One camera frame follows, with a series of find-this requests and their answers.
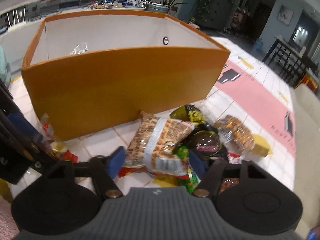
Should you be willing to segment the green candy tube pack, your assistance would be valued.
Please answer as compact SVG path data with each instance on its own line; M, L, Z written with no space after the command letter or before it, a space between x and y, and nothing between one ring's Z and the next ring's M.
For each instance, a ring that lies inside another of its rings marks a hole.
M180 158L183 167L183 174L176 177L177 183L192 193L200 183L200 179L189 162L189 149L187 146L179 144L174 153Z

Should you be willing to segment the dark round chocolate pack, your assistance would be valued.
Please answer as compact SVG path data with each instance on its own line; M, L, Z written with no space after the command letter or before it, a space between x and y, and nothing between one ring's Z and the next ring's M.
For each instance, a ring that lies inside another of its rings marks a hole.
M227 159L227 150L220 142L219 135L213 131L199 131L190 136L187 146L200 159Z

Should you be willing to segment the red cartoon snack bag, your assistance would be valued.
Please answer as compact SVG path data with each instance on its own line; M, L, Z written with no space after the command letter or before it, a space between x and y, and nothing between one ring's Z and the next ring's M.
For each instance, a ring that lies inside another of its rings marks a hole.
M56 136L47 113L40 119L40 128L43 136L42 143L43 145L48 146L47 153L49 155L56 160L68 160L72 163L78 162L78 157Z

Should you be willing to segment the gold caramel nut pack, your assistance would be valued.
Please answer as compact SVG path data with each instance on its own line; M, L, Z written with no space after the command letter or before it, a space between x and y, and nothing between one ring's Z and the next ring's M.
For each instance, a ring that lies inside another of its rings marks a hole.
M272 153L269 143L260 135L253 134L238 118L227 115L214 124L219 137L229 153L255 154L266 157Z

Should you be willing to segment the peanut snack bag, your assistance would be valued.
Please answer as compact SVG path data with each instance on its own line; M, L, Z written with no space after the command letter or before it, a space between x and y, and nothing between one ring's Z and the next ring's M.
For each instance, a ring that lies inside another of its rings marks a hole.
M124 168L146 168L151 173L182 177L187 174L187 157L175 148L191 134L192 122L160 118L141 111L140 126L126 150Z

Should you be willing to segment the black yellow snack bag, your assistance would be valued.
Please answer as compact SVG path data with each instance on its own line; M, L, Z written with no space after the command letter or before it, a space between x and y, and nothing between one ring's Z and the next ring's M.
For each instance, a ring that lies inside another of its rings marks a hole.
M207 120L203 113L194 105L183 105L178 107L170 114L170 117L172 119L192 122L195 126L207 124Z

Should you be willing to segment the clear plastic candy bag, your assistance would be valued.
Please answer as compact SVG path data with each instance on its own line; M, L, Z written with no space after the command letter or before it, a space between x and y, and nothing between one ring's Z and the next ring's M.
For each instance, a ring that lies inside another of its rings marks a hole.
M79 55L79 54L83 54L85 52L88 51L88 45L86 42L81 42L80 44L78 44L72 51L71 51L71 55Z

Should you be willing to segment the red braised meat pack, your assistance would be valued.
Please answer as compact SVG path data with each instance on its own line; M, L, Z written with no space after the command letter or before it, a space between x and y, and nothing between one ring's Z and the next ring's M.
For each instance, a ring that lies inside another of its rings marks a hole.
M236 164L236 165L241 164L240 155L236 153L228 153L227 156L230 164ZM225 170L219 192L221 193L230 187L238 185L239 181L240 181L239 170Z

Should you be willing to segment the lemon pattern tablecloth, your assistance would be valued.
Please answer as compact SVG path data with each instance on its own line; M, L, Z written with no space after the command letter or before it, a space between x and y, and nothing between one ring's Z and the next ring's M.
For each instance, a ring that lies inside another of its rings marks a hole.
M293 190L295 181L295 114L290 87L273 70L245 51L244 45L223 36L212 37L231 51L220 81L210 90L204 100L195 102L208 110L213 121L227 115L238 118L253 133L264 138L271 147L271 155L259 158L247 154L260 167ZM28 92L21 77L9 86L24 117L38 128ZM139 120L108 128L101 132L84 135L66 142L80 161L96 155L110 155L118 146L128 146L133 139ZM125 192L130 187L156 187L152 176L143 172L118 179Z

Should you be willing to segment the orange cardboard storage box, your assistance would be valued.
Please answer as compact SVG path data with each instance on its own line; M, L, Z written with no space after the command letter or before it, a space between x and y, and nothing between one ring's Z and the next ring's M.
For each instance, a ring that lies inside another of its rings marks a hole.
M71 55L81 42L88 51ZM70 140L204 99L229 55L167 14L84 10L40 23L22 77L36 115Z

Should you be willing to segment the beige sofa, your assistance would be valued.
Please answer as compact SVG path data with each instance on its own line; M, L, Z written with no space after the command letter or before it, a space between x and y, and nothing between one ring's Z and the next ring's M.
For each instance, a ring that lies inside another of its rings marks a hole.
M296 121L294 193L303 205L296 233L305 238L319 226L319 99L305 84L291 95Z

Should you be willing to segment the blue water jug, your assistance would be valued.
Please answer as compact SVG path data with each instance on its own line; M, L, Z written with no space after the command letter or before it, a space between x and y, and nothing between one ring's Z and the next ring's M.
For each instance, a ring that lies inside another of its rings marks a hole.
M253 44L253 50L254 51L261 51L262 47L263 47L263 39L262 38L258 38L255 43Z

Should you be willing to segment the dark dining table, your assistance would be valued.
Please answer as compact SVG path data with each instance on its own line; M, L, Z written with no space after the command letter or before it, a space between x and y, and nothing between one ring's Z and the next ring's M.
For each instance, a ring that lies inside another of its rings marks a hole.
M263 58L263 63L279 70L279 77L289 86L296 87L308 70L317 76L318 66L307 56L300 56L286 41L276 37Z

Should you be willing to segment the potted plant grey pot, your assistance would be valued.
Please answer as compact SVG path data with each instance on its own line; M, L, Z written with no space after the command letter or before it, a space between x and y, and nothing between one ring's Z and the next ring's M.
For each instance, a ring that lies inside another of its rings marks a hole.
M177 16L178 6L186 4L178 0L153 0L145 6L146 11L170 14L173 12Z

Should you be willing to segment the wall picture frame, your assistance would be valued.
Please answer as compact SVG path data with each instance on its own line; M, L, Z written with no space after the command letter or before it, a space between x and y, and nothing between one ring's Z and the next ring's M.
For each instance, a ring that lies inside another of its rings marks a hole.
M277 15L277 20L282 24L289 26L292 16L293 16L293 11L281 5Z

